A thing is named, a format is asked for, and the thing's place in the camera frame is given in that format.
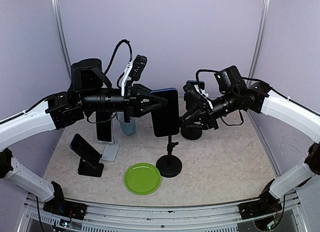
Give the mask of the short black clamp stand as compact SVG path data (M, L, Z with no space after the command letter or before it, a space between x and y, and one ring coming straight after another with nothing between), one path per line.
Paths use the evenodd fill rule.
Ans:
M194 102L187 93L184 94L183 99L185 108L188 110ZM203 131L201 128L181 128L180 133L187 140L197 140L202 136Z

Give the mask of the black phone white case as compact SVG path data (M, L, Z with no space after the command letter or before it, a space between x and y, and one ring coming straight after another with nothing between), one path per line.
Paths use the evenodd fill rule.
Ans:
M98 141L112 141L112 120L109 112L96 112L96 135Z

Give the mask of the tall black clamp stand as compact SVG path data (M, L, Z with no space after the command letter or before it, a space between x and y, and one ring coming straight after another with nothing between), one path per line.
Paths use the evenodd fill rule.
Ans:
M160 157L156 162L156 168L162 177L173 178L180 174L182 170L181 160L172 155L173 149L179 145L178 142L172 142L172 136L168 136L168 144L166 147L167 154Z

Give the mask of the black phone blue case bottom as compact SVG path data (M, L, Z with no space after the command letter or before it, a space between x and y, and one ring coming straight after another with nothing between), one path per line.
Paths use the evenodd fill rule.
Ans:
M70 143L70 148L91 167L98 168L101 154L92 147L80 134L76 133Z

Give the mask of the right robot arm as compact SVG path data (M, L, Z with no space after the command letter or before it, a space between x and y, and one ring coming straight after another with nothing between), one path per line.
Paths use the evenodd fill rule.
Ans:
M221 71L212 71L222 96L211 99L201 88L200 81L186 82L184 99L188 103L186 113L180 118L182 129L218 129L217 120L233 111L252 110L291 126L309 137L309 147L304 161L273 180L260 194L256 210L266 214L287 192L304 185L320 172L320 115L318 112L282 95L268 83L253 79L253 85L246 85L247 78L240 75L236 66Z

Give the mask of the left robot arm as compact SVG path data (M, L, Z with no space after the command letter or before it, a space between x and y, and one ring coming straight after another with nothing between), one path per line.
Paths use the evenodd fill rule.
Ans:
M120 89L112 87L100 59L84 59L72 64L67 91L49 95L0 122L0 177L49 202L57 213L67 213L70 203L64 199L61 186L24 167L9 147L34 135L71 126L93 112L123 112L128 121L164 107L165 98L153 95L151 89L137 83L146 63L145 56L138 56L128 65L131 80Z

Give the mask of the white folding phone stand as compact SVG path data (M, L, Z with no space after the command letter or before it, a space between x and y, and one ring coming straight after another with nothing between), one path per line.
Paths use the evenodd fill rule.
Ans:
M101 160L114 162L116 159L118 150L119 150L119 143L116 140L107 142L104 147Z

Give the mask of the black folding phone stand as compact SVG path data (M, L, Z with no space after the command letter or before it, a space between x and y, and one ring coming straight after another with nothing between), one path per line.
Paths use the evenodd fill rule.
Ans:
M98 167L92 167L88 162L80 159L79 166L77 169L78 175L90 176L90 177L101 177L104 169L104 164L99 163Z

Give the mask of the light blue mug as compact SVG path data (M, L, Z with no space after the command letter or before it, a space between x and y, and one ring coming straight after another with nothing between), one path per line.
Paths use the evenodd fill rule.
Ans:
M130 117L130 121L128 123L126 123L125 119L124 119L125 118L124 114L122 112L118 113L116 117L119 122L122 133L125 136L132 136L136 133L136 119L135 118Z

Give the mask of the green plate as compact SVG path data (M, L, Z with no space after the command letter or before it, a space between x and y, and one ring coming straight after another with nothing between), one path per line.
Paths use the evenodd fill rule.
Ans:
M124 175L126 188L137 195L148 195L158 189L162 181L159 170L150 163L137 163Z

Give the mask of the right aluminium frame post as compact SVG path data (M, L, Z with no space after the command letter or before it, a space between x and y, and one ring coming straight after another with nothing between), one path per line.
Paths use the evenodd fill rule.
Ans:
M254 47L253 57L250 64L249 74L248 74L249 78L254 78L257 71L257 66L259 63L259 58L260 58L261 50L263 47L265 31L267 28L270 4L271 4L271 0L263 0L256 43Z

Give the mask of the aluminium frame post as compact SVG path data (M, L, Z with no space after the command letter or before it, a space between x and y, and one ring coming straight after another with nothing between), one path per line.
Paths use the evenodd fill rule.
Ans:
M51 6L52 6L55 25L56 25L56 29L57 29L58 41L60 44L60 48L61 48L62 55L63 55L63 60L64 60L65 67L67 70L67 75L68 75L69 80L71 80L72 79L71 60L70 60L70 55L69 55L67 42L66 42L66 38L65 38L59 0L51 0Z
M263 0L256 43L254 47L253 57L250 64L249 74L248 74L249 78L254 78L257 71L257 66L259 63L259 58L260 58L261 50L263 47L265 31L267 28L270 4L271 4L271 0Z

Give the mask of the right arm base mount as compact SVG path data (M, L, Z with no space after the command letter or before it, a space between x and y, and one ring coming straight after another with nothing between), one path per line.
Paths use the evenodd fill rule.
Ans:
M253 217L259 217L262 215L276 212L276 210L282 210L282 205L279 201L273 204L262 200L256 200L251 202L245 202L238 205L240 215L242 219L249 219Z

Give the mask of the front aluminium rail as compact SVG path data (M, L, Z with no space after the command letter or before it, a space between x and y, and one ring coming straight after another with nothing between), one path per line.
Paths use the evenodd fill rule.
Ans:
M28 195L15 231L308 231L295 192L286 195L284 211L242 218L240 201L174 207L126 206L85 202L83 219L69 219L42 210Z

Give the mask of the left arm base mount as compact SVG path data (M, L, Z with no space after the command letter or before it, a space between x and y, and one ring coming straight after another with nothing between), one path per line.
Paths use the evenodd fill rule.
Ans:
M69 200L52 199L44 203L43 210L71 219L83 220L87 211L87 205Z

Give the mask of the left aluminium frame post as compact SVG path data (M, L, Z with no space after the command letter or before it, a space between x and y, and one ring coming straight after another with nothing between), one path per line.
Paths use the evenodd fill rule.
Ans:
M63 55L63 60L64 60L65 67L67 70L67 75L68 75L69 80L71 80L72 79L71 60L70 60L70 55L69 55L67 42L66 42L66 38L65 38L59 0L51 0L51 6L52 6L55 25L56 25L56 29L57 29L58 41L60 44L60 48L61 48L62 55Z

